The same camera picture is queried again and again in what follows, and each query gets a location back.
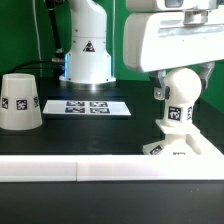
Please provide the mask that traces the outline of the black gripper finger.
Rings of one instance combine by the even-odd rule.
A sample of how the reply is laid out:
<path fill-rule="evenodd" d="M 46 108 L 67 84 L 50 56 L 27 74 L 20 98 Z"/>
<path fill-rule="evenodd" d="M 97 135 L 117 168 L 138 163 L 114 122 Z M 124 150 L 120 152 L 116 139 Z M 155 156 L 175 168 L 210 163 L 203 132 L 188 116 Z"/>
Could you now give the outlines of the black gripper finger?
<path fill-rule="evenodd" d="M 199 77 L 202 84 L 202 90 L 206 90 L 208 88 L 208 82 L 209 82 L 210 76 L 212 75 L 212 72 L 215 68 L 215 63 L 214 62 L 202 63 L 199 66 L 199 68 L 200 68 Z"/>
<path fill-rule="evenodd" d="M 157 100 L 164 100 L 165 99 L 165 83 L 164 78 L 166 75 L 165 70 L 153 71 L 149 73 L 150 81 L 154 87 L 154 97 Z"/>

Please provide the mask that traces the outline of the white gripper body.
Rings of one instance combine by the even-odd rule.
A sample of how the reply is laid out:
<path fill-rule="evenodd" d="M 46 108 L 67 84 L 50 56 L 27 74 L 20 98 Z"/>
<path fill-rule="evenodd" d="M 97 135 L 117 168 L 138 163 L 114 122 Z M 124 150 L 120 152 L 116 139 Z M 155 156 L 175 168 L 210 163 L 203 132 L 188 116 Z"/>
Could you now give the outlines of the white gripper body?
<path fill-rule="evenodd" d="M 204 25 L 184 25 L 181 12 L 133 13 L 124 26 L 123 60 L 136 72 L 151 72 L 224 59 L 224 16 Z"/>

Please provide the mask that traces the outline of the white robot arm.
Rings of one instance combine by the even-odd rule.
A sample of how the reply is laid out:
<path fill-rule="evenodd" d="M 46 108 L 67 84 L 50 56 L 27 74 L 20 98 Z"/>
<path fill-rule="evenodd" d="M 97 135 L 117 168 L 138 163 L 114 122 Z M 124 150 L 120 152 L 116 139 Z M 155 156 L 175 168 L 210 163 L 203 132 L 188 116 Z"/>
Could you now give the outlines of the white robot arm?
<path fill-rule="evenodd" d="M 61 84 L 96 88 L 113 83 L 106 50 L 107 15 L 93 0 L 68 0 L 71 48 L 65 56 Z M 164 100 L 171 68 L 198 65 L 202 87 L 215 63 L 224 59 L 224 0 L 125 0 L 123 60 L 132 71 L 150 74 L 154 97 Z"/>

